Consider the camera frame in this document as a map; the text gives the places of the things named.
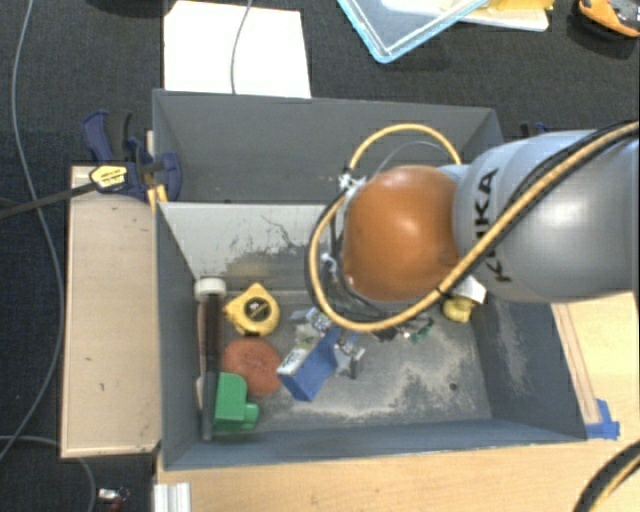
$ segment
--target yellow tape measure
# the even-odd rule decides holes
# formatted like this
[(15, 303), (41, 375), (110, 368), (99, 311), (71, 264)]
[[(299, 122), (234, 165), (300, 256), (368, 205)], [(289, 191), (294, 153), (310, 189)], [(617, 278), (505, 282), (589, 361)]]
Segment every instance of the yellow tape measure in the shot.
[(280, 307), (260, 283), (230, 301), (224, 308), (227, 320), (244, 336), (266, 336), (278, 326)]

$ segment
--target green block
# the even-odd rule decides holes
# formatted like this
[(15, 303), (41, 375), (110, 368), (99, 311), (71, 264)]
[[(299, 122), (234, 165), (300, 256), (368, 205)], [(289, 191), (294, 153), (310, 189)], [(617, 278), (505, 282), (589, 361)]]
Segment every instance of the green block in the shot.
[(216, 392), (213, 427), (217, 432), (252, 430), (258, 421), (259, 409), (247, 402), (247, 383), (233, 373), (220, 373)]

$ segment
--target blue block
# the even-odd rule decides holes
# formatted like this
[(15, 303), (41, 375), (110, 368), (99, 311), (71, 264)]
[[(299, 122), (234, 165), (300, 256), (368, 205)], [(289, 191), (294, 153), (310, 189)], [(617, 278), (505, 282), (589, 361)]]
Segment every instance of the blue block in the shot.
[(311, 349), (295, 374), (278, 374), (278, 378), (293, 398), (307, 402), (313, 400), (325, 381), (335, 371), (338, 362), (334, 346), (340, 337), (340, 332), (340, 328), (334, 327), (325, 334)]

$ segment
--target blue clamp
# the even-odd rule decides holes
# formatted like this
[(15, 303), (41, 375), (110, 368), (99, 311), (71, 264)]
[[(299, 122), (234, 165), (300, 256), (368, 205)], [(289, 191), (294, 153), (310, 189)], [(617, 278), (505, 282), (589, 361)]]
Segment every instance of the blue clamp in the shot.
[(145, 174), (153, 174), (154, 183), (165, 185), (169, 201), (176, 201), (182, 188), (182, 168), (176, 153), (163, 153), (154, 162), (153, 157), (134, 137), (127, 134), (131, 113), (98, 110), (82, 122), (84, 143), (94, 162), (117, 162), (125, 167), (125, 183), (117, 188), (98, 188), (99, 192), (115, 192), (147, 201), (147, 191), (152, 187), (144, 180)]
[(620, 422), (611, 419), (607, 402), (596, 399), (596, 403), (598, 404), (602, 421), (600, 423), (585, 425), (587, 437), (589, 439), (618, 439), (618, 437), (620, 437)]
[(285, 357), (276, 373), (293, 398), (313, 400), (338, 367), (334, 347), (341, 332), (334, 327), (312, 347), (296, 346)]

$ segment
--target yellow cable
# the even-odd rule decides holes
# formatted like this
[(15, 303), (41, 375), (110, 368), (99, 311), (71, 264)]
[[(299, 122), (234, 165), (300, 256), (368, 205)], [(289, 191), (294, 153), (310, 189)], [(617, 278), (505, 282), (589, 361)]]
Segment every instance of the yellow cable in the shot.
[[(376, 132), (367, 138), (360, 147), (354, 153), (353, 158), (351, 159), (352, 163), (356, 163), (359, 161), (360, 157), (364, 150), (369, 147), (373, 142), (378, 140), (380, 137), (388, 133), (392, 133), (393, 131), (399, 131), (400, 127), (402, 129), (412, 129), (423, 131), (425, 133), (430, 133), (427, 130), (422, 130), (417, 128), (418, 126), (421, 128), (428, 128), (422, 125), (416, 124), (406, 124), (406, 125), (394, 125), (380, 132)], [(590, 153), (597, 150), (599, 147), (606, 145), (612, 139), (616, 137), (623, 136), (627, 133), (632, 132), (633, 130), (638, 129), (638, 122), (635, 121), (633, 123), (626, 124), (617, 130), (607, 133), (597, 140), (587, 144), (580, 150), (576, 151), (572, 156), (556, 165), (553, 169), (551, 169), (547, 174), (545, 174), (542, 178), (536, 181), (527, 191), (522, 194), (517, 201), (515, 201), (498, 219), (496, 219), (495, 223), (491, 226), (491, 228), (484, 234), (484, 236), (478, 240), (478, 242), (471, 248), (471, 250), (458, 262), (458, 264), (451, 270), (451, 272), (440, 282), (440, 284), (436, 287), (436, 289), (432, 290), (428, 293), (424, 298), (420, 299), (414, 305), (408, 307), (404, 311), (389, 317), (384, 320), (379, 320), (375, 322), (354, 322), (353, 320), (349, 320), (338, 314), (329, 304), (326, 295), (324, 294), (324, 290), (322, 289), (322, 285), (320, 283), (320, 277), (318, 275), (318, 247), (320, 245), (320, 237), (324, 230), (326, 229), (331, 219), (333, 219), (340, 206), (345, 201), (345, 196), (343, 195), (340, 199), (338, 199), (335, 204), (329, 209), (329, 211), (325, 214), (325, 216), (320, 219), (316, 229), (314, 230), (311, 240), (309, 242), (309, 274), (311, 279), (311, 287), (313, 289), (314, 294), (318, 299), (318, 305), (320, 309), (337, 325), (344, 327), (345, 329), (350, 329), (353, 331), (360, 332), (373, 332), (387, 329), (389, 327), (395, 327), (400, 325), (418, 314), (422, 313), (424, 310), (432, 306), (441, 296), (442, 293), (445, 293), (453, 286), (453, 284), (458, 280), (462, 274), (464, 274), (469, 267), (476, 261), (476, 259), (482, 254), (482, 252), (489, 247), (489, 245), (500, 235), (500, 233), (508, 226), (508, 224), (515, 219), (518, 214), (520, 214), (535, 198), (538, 194), (540, 194), (546, 187), (551, 185), (554, 181), (556, 181), (559, 177), (562, 176), (569, 168), (571, 168), (576, 162), (580, 161), (583, 157), (588, 156)]]
[(369, 149), (369, 146), (371, 146), (377, 140), (391, 133), (408, 132), (408, 131), (422, 132), (422, 133), (426, 133), (427, 135), (430, 135), (431, 137), (436, 139), (440, 144), (444, 146), (444, 148), (451, 155), (451, 159), (454, 161), (454, 163), (458, 165), (462, 163), (462, 161), (460, 160), (460, 156), (456, 151), (456, 148), (454, 148), (453, 144), (451, 144), (451, 142), (449, 142), (449, 140), (444, 135), (442, 135), (439, 131), (431, 128), (430, 126), (426, 126), (424, 124), (399, 123), (399, 124), (393, 124), (391, 126), (387, 126), (386, 128), (382, 128), (381, 130), (378, 130), (372, 135), (369, 135), (369, 137), (367, 137), (364, 140), (364, 142), (360, 144), (360, 146), (358, 146), (358, 149), (356, 149), (355, 153), (351, 157), (351, 161), (349, 162), (349, 169), (354, 170), (356, 168), (364, 152), (367, 149)]

